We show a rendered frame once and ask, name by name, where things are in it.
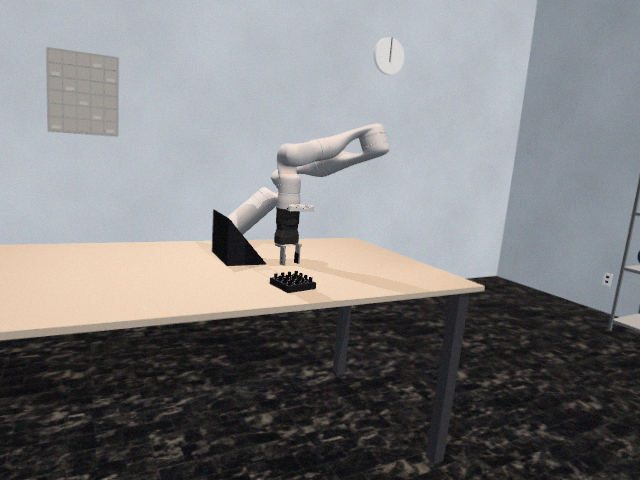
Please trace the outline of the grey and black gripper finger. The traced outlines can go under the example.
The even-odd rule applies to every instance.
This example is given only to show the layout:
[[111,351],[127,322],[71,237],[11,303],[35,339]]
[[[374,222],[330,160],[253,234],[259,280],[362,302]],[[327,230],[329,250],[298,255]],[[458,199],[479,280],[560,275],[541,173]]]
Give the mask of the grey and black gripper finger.
[[285,245],[279,245],[277,243],[275,243],[275,246],[280,247],[280,265],[285,266],[285,259],[286,259],[286,255],[285,255],[285,250],[286,250],[286,246]]
[[295,245],[294,263],[300,264],[300,250],[301,250],[302,244],[297,243],[293,245]]

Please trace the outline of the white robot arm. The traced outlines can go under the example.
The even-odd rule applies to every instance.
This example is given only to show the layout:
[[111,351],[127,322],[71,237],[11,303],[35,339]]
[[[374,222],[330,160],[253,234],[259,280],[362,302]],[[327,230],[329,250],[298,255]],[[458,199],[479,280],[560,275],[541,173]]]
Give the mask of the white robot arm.
[[[357,138],[362,153],[343,151]],[[279,193],[300,194],[301,179],[297,174],[325,177],[388,152],[389,144],[380,124],[364,126],[307,143],[284,144],[278,150],[278,169],[272,173],[271,180]],[[278,192],[273,193],[265,187],[261,188],[228,218],[243,235],[277,206]]]

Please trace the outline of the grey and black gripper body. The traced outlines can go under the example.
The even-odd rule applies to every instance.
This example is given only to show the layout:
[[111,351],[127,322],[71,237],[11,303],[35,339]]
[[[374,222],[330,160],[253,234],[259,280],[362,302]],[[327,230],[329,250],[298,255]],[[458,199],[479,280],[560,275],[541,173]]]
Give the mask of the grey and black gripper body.
[[276,207],[277,229],[274,235],[274,243],[279,245],[299,243],[298,224],[300,211],[312,212],[313,208],[313,205],[300,204],[300,194],[278,192]]

